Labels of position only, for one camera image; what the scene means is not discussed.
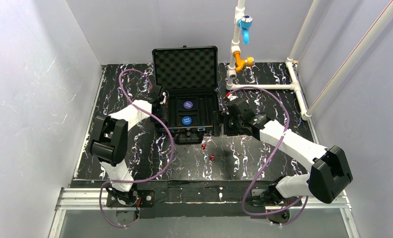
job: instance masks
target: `foam padding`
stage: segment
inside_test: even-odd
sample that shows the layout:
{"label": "foam padding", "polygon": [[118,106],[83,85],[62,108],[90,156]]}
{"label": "foam padding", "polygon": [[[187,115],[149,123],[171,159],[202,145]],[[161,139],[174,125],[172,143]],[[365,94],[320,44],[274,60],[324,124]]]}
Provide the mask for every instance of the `foam padding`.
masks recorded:
{"label": "foam padding", "polygon": [[153,50],[157,85],[165,89],[216,87],[217,47]]}

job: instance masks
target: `orange pipe fitting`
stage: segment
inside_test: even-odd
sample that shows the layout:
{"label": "orange pipe fitting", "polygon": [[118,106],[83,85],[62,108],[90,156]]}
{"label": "orange pipe fitting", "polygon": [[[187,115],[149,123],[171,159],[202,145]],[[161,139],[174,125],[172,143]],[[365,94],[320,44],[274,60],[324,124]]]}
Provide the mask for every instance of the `orange pipe fitting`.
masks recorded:
{"label": "orange pipe fitting", "polygon": [[240,58],[240,51],[236,51],[233,53],[233,56],[236,58],[236,72],[242,71],[243,67],[245,66],[253,66],[254,65],[254,58],[247,57],[245,60]]}

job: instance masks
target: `blue valve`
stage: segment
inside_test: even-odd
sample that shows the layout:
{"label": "blue valve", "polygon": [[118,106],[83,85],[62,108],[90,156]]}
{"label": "blue valve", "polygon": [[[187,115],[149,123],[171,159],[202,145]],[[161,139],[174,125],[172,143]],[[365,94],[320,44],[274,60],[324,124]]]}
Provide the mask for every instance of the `blue valve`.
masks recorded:
{"label": "blue valve", "polygon": [[252,26],[252,17],[245,15],[238,22],[243,35],[243,44],[249,44],[249,28]]}

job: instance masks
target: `black case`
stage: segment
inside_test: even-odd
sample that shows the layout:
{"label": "black case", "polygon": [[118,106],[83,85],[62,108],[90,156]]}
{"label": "black case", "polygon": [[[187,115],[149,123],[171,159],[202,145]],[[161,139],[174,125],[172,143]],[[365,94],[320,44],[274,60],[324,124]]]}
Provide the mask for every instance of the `black case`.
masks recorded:
{"label": "black case", "polygon": [[[163,120],[175,142],[201,143],[203,135],[213,130],[213,112],[219,110],[217,47],[154,49],[152,54],[156,84],[168,92]],[[193,102],[191,109],[184,107],[186,101]],[[185,116],[192,118],[190,125],[182,123]]]}

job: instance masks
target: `blue sticker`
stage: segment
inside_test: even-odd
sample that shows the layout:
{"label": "blue sticker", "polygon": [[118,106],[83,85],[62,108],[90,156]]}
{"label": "blue sticker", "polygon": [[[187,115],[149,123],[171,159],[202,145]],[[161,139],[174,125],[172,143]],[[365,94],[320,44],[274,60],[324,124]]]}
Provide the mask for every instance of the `blue sticker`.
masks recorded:
{"label": "blue sticker", "polygon": [[184,103],[184,108],[186,109],[191,109],[194,106],[194,104],[191,101],[186,101]]}
{"label": "blue sticker", "polygon": [[184,117],[184,118],[182,118],[182,123],[184,125],[190,125],[192,123],[192,118],[191,117]]}

